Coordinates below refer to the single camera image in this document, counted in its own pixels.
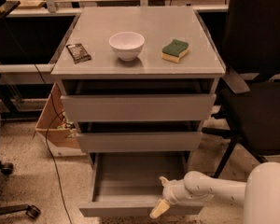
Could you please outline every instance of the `gray tabletop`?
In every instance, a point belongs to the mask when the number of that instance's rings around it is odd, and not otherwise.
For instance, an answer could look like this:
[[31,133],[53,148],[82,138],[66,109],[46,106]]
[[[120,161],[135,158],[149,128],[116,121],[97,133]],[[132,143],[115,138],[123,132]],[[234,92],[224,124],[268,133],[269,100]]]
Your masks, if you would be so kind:
[[[109,46],[109,38],[123,31],[139,33],[146,40],[132,62],[118,59]],[[189,42],[189,53],[180,63],[161,58],[162,48],[173,39]],[[74,43],[82,43],[92,60],[74,64],[64,49],[54,76],[221,77],[225,72],[191,7],[85,7],[67,42]]]

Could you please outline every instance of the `white bowl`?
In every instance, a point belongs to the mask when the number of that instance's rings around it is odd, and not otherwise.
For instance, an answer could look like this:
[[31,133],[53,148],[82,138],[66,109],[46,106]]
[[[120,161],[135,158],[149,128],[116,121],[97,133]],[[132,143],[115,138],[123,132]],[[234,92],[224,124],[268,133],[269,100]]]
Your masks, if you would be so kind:
[[132,61],[141,52],[145,39],[142,35],[133,32],[123,32],[112,35],[109,44],[112,50],[123,61]]

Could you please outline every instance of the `white robotic arm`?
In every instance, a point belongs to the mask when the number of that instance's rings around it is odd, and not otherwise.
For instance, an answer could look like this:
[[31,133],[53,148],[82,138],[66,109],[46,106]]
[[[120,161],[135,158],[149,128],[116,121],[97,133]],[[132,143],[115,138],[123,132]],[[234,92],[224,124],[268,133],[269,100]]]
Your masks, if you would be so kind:
[[256,167],[247,182],[214,179],[199,172],[189,172],[182,180],[161,177],[163,199],[150,216],[156,218],[171,204],[187,204],[216,195],[244,206],[244,224],[280,223],[280,163],[266,162]]

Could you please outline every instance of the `concrete floor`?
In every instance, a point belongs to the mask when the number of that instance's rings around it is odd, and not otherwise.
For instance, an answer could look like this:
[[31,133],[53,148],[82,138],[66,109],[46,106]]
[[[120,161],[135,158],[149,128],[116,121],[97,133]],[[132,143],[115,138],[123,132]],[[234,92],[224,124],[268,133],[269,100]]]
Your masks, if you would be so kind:
[[[205,125],[221,127],[226,124],[210,119]],[[63,206],[53,159],[43,140],[35,134],[35,126],[36,121],[2,123],[0,158],[14,163],[15,169],[10,176],[0,173],[0,206],[27,203],[37,206],[42,213],[37,220],[31,220],[24,212],[0,216],[0,224],[242,223],[243,208],[218,197],[206,203],[198,216],[155,220],[149,217],[85,218],[77,207],[89,197],[91,168],[88,160],[85,156],[58,157],[56,163],[70,222]],[[206,174],[214,172],[227,144],[221,138],[204,135],[200,148],[193,153],[191,170]],[[270,160],[280,162],[280,157]],[[246,181],[256,165],[258,162],[237,146],[220,178]]]

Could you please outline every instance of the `caster wheel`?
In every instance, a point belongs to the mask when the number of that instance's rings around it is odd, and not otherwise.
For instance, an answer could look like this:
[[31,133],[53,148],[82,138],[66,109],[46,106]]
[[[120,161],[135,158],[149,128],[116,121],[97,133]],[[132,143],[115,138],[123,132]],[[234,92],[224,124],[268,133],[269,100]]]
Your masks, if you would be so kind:
[[27,212],[26,212],[26,215],[32,219],[36,219],[38,218],[38,216],[40,215],[40,210],[34,206],[34,205],[30,205],[28,208],[27,208]]
[[13,171],[13,164],[11,162],[5,162],[0,167],[1,173],[4,175],[10,175]]

